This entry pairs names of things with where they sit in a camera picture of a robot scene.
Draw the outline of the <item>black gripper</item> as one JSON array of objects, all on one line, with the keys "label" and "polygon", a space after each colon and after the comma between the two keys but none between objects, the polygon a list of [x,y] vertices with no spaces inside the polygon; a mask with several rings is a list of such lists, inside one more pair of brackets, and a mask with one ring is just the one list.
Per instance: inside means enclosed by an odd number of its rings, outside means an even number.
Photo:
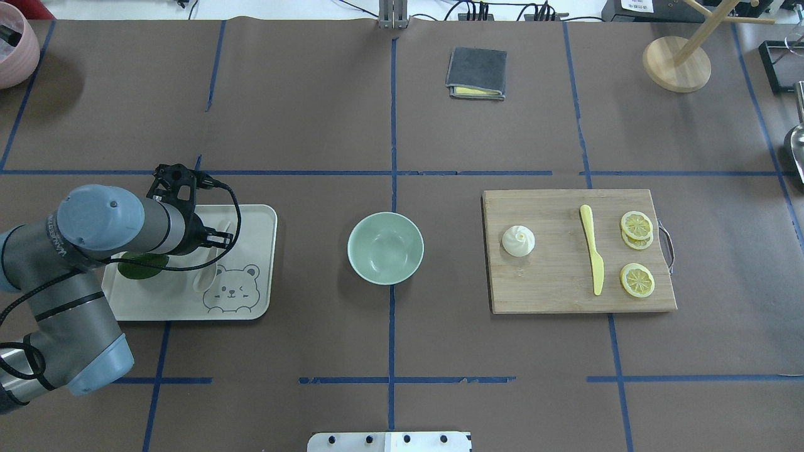
[{"label": "black gripper", "polygon": [[168,215],[166,237],[152,250],[155,254],[189,255],[198,248],[229,249],[234,234],[206,227],[195,214],[196,191],[219,188],[219,181],[203,171],[182,164],[158,165],[148,198],[161,203]]}]

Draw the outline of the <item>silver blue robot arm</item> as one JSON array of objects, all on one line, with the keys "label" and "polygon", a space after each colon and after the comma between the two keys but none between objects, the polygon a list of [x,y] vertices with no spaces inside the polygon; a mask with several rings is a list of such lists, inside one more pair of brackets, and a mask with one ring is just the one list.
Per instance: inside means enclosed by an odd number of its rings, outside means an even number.
[{"label": "silver blue robot arm", "polygon": [[29,303],[37,330],[2,342],[2,414],[59,388],[94,392],[123,377],[133,355],[95,270],[138,262],[123,252],[184,256],[198,248],[228,254],[239,239],[209,228],[195,213],[198,190],[229,185],[184,165],[159,165],[146,195],[85,184],[47,218],[2,234],[2,291],[18,298],[5,320]]}]

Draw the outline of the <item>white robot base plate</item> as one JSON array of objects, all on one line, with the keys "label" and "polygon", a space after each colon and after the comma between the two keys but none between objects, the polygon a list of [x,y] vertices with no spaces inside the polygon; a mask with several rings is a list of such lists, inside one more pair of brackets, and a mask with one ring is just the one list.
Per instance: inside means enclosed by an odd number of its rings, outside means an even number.
[{"label": "white robot base plate", "polygon": [[387,431],[318,433],[307,451],[472,451],[471,433],[446,431]]}]

